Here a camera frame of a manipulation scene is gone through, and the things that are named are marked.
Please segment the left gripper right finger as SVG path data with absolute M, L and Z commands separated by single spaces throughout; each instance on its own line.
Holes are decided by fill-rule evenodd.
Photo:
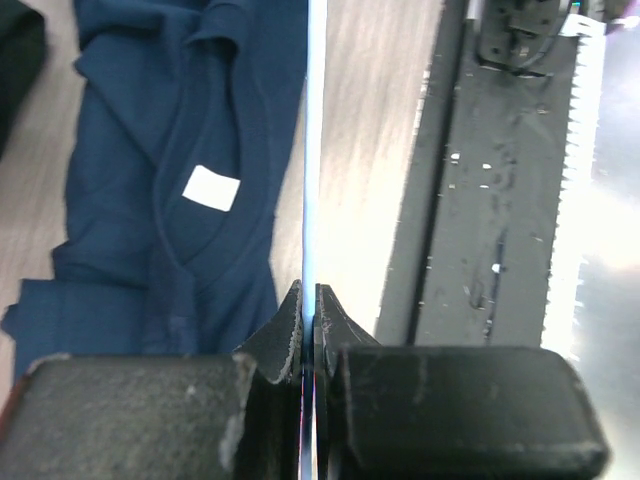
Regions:
M 555 352 L 384 346 L 316 293 L 322 479 L 594 479 L 610 446 Z

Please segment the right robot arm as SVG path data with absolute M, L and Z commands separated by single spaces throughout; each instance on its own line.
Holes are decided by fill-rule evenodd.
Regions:
M 487 0 L 477 8 L 475 55 L 480 65 L 521 77 L 544 77 L 568 62 L 561 30 L 571 3 Z

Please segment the navy blue t shirt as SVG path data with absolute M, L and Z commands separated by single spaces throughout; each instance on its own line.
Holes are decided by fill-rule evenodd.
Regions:
M 78 1 L 85 79 L 54 276 L 3 330 L 14 374 L 71 355 L 233 351 L 276 312 L 275 210 L 304 1 Z

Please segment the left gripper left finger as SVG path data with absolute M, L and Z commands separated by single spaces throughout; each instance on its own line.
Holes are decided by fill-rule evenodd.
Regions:
M 302 289 L 215 356 L 74 356 L 29 366 L 1 415 L 5 479 L 294 479 Z

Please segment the blue wire hanger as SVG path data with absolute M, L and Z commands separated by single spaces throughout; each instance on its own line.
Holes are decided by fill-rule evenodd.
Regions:
M 327 0 L 308 2 L 302 257 L 302 316 L 306 325 L 313 322 L 316 302 L 318 256 L 316 252 L 316 227 L 319 212 L 327 17 Z

